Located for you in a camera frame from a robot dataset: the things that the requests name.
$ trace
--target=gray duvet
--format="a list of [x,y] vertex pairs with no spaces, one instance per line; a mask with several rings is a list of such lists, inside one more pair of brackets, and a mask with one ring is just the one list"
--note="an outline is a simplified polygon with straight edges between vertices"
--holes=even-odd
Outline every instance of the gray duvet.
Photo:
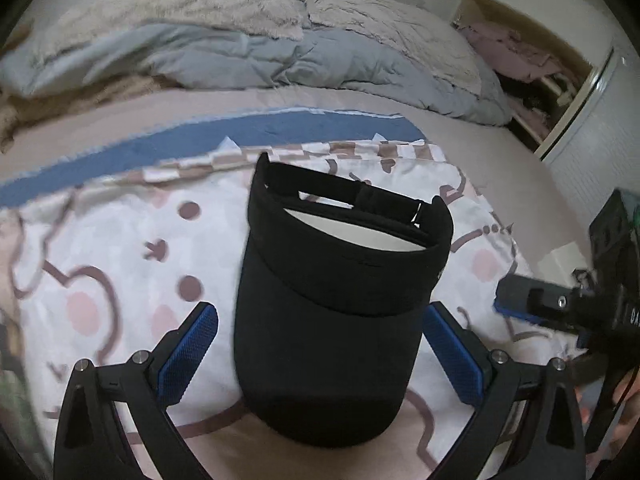
[[481,94],[436,78],[400,52],[356,32],[306,30],[273,40],[197,25],[150,23],[98,38],[43,65],[27,43],[0,60],[0,88],[25,98],[115,75],[163,75],[189,89],[298,84],[379,95],[442,115],[499,126],[511,112],[495,73],[477,59]]

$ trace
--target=blue gripper pad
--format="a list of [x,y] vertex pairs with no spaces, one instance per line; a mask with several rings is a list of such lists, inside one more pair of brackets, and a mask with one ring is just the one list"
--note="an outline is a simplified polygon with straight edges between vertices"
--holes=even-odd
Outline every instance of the blue gripper pad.
[[158,402],[161,406],[172,406],[180,402],[217,333],[218,313],[209,304],[160,369]]
[[456,335],[464,332],[453,316],[442,306],[442,313],[431,303],[425,310],[422,332],[436,354],[458,398],[464,404],[478,408],[484,398],[484,377],[481,368]]
[[539,316],[534,316],[533,314],[529,314],[528,312],[521,312],[519,310],[510,310],[503,304],[500,304],[498,300],[494,301],[494,309],[498,314],[502,314],[506,317],[514,317],[516,319],[527,321],[534,325],[539,325],[544,322],[544,320]]

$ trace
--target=metal screw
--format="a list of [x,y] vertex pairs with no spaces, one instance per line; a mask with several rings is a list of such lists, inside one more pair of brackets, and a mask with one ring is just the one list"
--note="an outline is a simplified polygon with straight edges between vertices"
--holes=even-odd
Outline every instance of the metal screw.
[[131,356],[131,360],[135,362],[137,365],[141,365],[149,359],[149,352],[146,350],[138,350],[135,354]]
[[80,359],[74,365],[74,368],[79,372],[84,372],[89,367],[90,364],[91,364],[91,361],[89,361],[89,359]]
[[553,359],[551,359],[551,365],[559,372],[563,371],[566,368],[566,363],[559,357],[554,357]]
[[491,352],[491,359],[499,365],[503,365],[509,360],[509,355],[504,350],[494,350]]

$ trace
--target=fluffy pillow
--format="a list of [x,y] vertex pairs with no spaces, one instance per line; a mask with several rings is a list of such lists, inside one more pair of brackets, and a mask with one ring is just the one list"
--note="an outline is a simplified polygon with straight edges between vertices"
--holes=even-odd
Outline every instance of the fluffy pillow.
[[453,85],[480,95],[474,52],[426,10],[394,0],[304,0],[313,23],[353,30],[399,50]]
[[36,50],[41,61],[116,30],[173,22],[302,39],[296,0],[99,0],[76,7],[47,30]]

